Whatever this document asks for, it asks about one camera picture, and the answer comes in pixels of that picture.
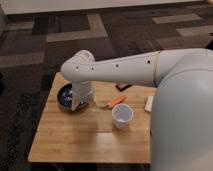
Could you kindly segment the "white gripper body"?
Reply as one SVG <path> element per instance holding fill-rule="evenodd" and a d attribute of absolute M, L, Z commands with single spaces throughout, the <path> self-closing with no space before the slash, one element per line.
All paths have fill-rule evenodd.
<path fill-rule="evenodd" d="M 93 98 L 94 88 L 91 81 L 72 84 L 72 111 L 75 111 L 80 104 L 90 103 Z"/>

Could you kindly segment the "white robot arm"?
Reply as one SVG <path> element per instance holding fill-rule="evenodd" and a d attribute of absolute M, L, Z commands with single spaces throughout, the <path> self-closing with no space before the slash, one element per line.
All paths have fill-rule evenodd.
<path fill-rule="evenodd" d="M 150 171 L 213 171 L 213 50 L 160 50 L 105 61 L 81 50 L 60 72 L 77 85 L 154 87 Z"/>

